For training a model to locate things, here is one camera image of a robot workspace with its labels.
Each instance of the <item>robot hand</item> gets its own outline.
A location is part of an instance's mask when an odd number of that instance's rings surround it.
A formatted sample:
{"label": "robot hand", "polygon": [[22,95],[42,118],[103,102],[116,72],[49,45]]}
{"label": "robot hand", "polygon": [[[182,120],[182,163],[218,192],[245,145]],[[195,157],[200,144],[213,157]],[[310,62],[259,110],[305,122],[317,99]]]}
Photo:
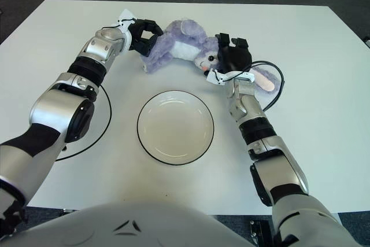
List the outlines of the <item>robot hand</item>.
{"label": "robot hand", "polygon": [[[162,34],[155,21],[138,20],[128,10],[117,23],[98,30],[68,71],[39,97],[31,109],[29,129],[0,145],[0,238],[24,219],[23,207],[66,144],[88,131],[99,86],[114,59],[132,49],[149,55]],[[142,39],[143,30],[154,35]]]}

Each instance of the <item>pink plush ear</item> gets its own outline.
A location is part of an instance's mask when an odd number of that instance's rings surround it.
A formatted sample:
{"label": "pink plush ear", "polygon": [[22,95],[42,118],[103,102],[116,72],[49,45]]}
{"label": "pink plush ear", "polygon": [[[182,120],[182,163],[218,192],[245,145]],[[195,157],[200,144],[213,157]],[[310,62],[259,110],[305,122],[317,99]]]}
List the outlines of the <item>pink plush ear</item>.
{"label": "pink plush ear", "polygon": [[254,82],[258,86],[260,86],[261,89],[263,89],[267,92],[274,91],[275,85],[270,80],[268,80],[268,78],[266,76],[264,76],[263,74],[261,74],[257,71],[254,71],[253,69],[251,69],[249,72],[254,74]]}
{"label": "pink plush ear", "polygon": [[280,89],[281,81],[270,71],[254,67],[249,71],[254,74],[257,89],[267,94],[274,94]]}

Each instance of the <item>stuffed animal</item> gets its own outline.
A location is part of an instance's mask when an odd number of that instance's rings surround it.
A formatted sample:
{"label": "stuffed animal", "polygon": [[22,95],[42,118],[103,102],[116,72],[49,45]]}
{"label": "stuffed animal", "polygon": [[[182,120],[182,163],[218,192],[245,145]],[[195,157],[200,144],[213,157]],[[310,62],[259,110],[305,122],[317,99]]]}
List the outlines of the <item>stuffed animal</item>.
{"label": "stuffed animal", "polygon": [[[173,58],[192,61],[202,71],[216,68],[219,43],[216,37],[208,37],[194,20],[175,20],[159,36],[148,57],[142,56],[144,70],[152,73],[168,64]],[[278,91],[280,80],[260,67],[250,70],[255,75],[258,89],[268,94]]]}

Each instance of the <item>plush toy face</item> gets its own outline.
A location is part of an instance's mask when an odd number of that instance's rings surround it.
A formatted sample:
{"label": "plush toy face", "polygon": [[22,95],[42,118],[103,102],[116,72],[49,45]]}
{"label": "plush toy face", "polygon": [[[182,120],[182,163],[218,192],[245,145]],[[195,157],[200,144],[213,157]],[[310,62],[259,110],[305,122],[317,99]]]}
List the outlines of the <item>plush toy face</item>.
{"label": "plush toy face", "polygon": [[219,60],[217,59],[216,51],[205,51],[198,54],[194,59],[194,64],[202,71],[208,71],[212,66],[217,65]]}

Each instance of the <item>white plate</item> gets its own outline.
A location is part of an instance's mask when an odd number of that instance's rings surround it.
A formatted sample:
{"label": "white plate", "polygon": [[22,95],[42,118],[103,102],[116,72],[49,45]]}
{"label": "white plate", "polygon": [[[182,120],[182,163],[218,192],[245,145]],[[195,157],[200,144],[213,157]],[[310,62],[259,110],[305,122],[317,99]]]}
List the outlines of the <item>white plate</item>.
{"label": "white plate", "polygon": [[213,139],[208,107],[184,91],[167,91],[151,98],[138,119],[139,140],[155,159],[182,165],[201,157]]}

